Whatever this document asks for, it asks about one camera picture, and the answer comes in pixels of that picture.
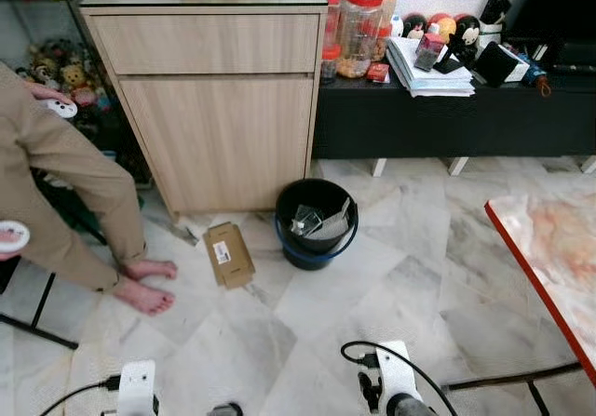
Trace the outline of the person's bare hand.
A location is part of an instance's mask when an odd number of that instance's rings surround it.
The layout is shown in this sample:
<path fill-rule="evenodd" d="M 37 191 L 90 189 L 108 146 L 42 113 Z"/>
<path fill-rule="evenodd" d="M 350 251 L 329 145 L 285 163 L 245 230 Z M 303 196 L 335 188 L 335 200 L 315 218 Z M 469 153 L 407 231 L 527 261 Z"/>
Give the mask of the person's bare hand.
<path fill-rule="evenodd" d="M 56 91 L 56 89 L 48 87 L 47 85 L 33 83 L 33 81 L 24 81 L 24 85 L 35 100 L 52 100 L 62 102 L 62 104 L 73 104 L 73 100 L 68 94 Z"/>

